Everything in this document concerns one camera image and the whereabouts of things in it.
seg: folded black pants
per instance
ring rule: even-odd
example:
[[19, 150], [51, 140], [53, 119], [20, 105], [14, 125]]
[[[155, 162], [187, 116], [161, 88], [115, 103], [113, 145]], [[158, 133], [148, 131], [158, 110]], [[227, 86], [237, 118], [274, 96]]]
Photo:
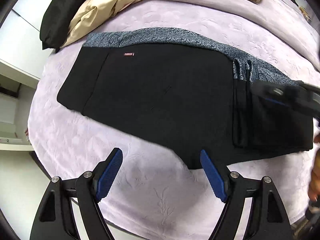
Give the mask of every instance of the folded black pants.
[[311, 117], [250, 94], [224, 54], [177, 44], [82, 47], [57, 100], [68, 109], [172, 149], [199, 169], [312, 148]]

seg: gray patterned lining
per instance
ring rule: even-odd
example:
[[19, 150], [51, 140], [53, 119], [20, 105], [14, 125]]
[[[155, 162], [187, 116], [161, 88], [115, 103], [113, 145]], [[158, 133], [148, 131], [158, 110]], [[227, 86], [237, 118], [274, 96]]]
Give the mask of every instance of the gray patterned lining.
[[141, 43], [173, 43], [215, 50], [233, 60], [235, 79], [246, 80], [246, 70], [251, 69], [250, 82], [258, 79], [281, 85], [296, 84], [271, 64], [249, 53], [179, 28], [145, 28], [132, 32], [90, 33], [83, 47], [121, 48]]

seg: screw head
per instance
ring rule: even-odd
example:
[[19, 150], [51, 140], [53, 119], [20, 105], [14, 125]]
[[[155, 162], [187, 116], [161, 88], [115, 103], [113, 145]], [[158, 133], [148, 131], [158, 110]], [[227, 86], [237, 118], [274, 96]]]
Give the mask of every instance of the screw head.
[[236, 178], [239, 177], [239, 173], [236, 172], [236, 171], [232, 171], [232, 172], [230, 173], [230, 175], [231, 175], [231, 177], [233, 177], [234, 179], [236, 179]]
[[320, 208], [318, 207], [313, 207], [313, 206], [309, 206], [309, 210], [311, 212], [311, 214], [316, 214], [316, 213], [319, 213], [320, 212]]
[[278, 96], [282, 96], [283, 95], [283, 91], [280, 90], [279, 88], [274, 88], [273, 92]]
[[265, 177], [263, 178], [263, 180], [264, 180], [264, 182], [266, 182], [266, 183], [270, 183], [270, 182], [272, 181], [271, 178], [268, 177], [268, 176], [265, 176]]
[[86, 172], [83, 174], [83, 176], [84, 176], [85, 178], [90, 178], [90, 177], [92, 176], [92, 172], [91, 172], [91, 171], [86, 171]]
[[53, 183], [56, 183], [57, 181], [59, 181], [59, 177], [58, 177], [58, 176], [54, 176], [54, 177], [51, 179], [51, 181], [52, 181]]

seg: finger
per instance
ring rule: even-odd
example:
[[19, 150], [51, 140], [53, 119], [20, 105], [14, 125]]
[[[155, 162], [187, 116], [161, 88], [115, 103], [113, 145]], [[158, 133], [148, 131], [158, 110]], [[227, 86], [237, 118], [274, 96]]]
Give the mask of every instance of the finger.
[[316, 165], [316, 163], [315, 163], [312, 171], [316, 174], [317, 179], [320, 180], [320, 166]]
[[313, 139], [314, 143], [320, 143], [320, 133]]
[[320, 167], [320, 149], [316, 153], [314, 167]]
[[320, 180], [313, 171], [311, 172], [310, 187], [312, 188], [314, 193], [316, 193], [317, 195], [320, 194]]
[[308, 196], [309, 196], [309, 199], [310, 199], [312, 202], [316, 202], [316, 201], [317, 201], [318, 195], [312, 190], [311, 187], [309, 187]]

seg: cabinet door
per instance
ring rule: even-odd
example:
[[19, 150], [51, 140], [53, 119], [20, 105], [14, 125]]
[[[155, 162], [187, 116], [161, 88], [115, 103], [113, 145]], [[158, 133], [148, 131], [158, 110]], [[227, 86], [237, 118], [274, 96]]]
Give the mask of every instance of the cabinet door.
[[16, 98], [0, 94], [0, 122], [14, 124], [17, 102]]
[[18, 0], [13, 10], [38, 31], [45, 11], [52, 0]]
[[0, 59], [37, 78], [52, 49], [42, 50], [40, 32], [11, 11], [0, 28]]

